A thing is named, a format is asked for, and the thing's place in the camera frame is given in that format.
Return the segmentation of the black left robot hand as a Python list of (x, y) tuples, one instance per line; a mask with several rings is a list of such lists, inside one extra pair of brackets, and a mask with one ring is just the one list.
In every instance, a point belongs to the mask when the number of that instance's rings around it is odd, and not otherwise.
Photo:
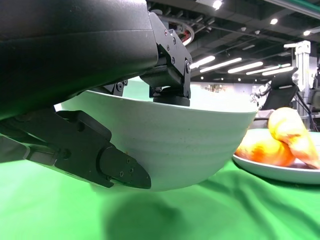
[(150, 189), (108, 128), (55, 105), (87, 90), (121, 96), (139, 76), (155, 102), (189, 106), (191, 63), (144, 0), (3, 0), (0, 133), (26, 148), (24, 160), (106, 188)]

